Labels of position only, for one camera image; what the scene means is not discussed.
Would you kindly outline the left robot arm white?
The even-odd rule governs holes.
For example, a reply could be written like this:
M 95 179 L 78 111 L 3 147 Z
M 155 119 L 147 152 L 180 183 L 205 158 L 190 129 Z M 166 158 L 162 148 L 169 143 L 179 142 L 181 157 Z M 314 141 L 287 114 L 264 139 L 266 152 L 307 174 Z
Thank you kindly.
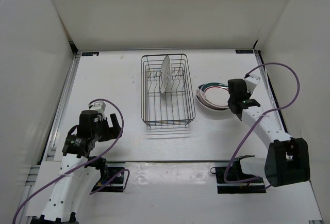
M 121 127 L 115 114 L 106 118 L 101 110 L 84 110 L 79 123 L 73 126 L 65 138 L 59 171 L 60 179 L 39 217 L 31 223 L 77 223 L 76 214 L 84 197 L 97 183 L 109 175 L 107 160 L 91 156 L 96 142 L 121 137 Z

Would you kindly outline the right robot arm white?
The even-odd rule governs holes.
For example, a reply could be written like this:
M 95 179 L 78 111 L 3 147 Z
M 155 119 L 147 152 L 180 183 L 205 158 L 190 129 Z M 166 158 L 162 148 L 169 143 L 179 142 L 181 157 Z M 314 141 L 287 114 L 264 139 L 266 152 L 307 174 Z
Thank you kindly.
M 266 179 L 272 187 L 280 187 L 309 181 L 310 166 L 308 144 L 303 138 L 294 138 L 276 126 L 251 95 L 260 79 L 248 76 L 245 79 L 228 81 L 231 112 L 250 127 L 244 141 L 255 133 L 267 148 L 265 158 L 253 155 L 238 157 L 235 151 L 224 173 L 224 181 L 232 169 L 236 183 L 246 183 L 259 178 Z

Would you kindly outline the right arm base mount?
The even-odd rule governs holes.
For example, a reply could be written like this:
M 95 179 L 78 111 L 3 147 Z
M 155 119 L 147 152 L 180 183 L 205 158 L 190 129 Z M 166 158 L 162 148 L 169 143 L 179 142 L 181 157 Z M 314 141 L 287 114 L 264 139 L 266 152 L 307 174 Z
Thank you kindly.
M 229 161 L 216 162 L 209 169 L 209 173 L 216 177 L 218 194 L 265 194 L 267 187 L 264 180 L 251 174 L 243 173 L 240 161 L 253 155 L 240 156 L 234 159 L 230 166 L 226 180 L 225 172 Z

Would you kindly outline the green red rimmed plate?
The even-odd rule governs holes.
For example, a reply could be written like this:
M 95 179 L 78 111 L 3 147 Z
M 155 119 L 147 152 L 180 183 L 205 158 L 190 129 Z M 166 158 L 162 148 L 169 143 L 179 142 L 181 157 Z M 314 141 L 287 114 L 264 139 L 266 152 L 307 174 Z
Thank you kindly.
M 207 109 L 214 110 L 214 111 L 224 111 L 229 109 L 228 104 L 225 105 L 219 105 L 216 103 L 212 103 L 209 101 L 206 97 L 206 92 L 210 90 L 211 88 L 215 89 L 221 89 L 224 90 L 225 92 L 228 92 L 228 86 L 223 83 L 206 83 L 206 84 L 201 84 L 198 86 L 196 90 L 196 98 L 199 101 L 199 103 L 204 106 Z

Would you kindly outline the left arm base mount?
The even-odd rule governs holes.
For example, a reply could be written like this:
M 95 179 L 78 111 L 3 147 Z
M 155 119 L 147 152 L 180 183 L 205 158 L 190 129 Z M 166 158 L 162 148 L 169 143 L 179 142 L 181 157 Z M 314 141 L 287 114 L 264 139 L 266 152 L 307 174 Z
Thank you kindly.
M 127 186 L 129 174 L 130 171 L 125 167 L 108 167 L 107 174 L 98 180 L 91 193 L 122 193 Z

